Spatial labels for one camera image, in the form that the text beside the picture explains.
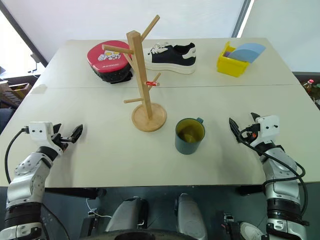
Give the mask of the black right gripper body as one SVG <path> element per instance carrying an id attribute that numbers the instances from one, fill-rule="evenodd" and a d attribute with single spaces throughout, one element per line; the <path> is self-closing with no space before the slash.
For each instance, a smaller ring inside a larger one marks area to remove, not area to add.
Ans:
<path id="1" fill-rule="evenodd" d="M 259 138 L 260 124 L 254 123 L 241 130 L 241 142 L 246 146 L 256 147 L 261 143 Z"/>

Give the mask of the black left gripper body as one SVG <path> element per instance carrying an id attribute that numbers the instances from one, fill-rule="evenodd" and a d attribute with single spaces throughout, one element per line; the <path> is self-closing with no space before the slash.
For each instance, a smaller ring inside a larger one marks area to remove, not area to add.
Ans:
<path id="1" fill-rule="evenodd" d="M 73 138 L 62 137 L 60 133 L 55 133 L 51 136 L 52 142 L 58 146 L 63 152 L 68 148 L 69 143 L 73 142 Z"/>

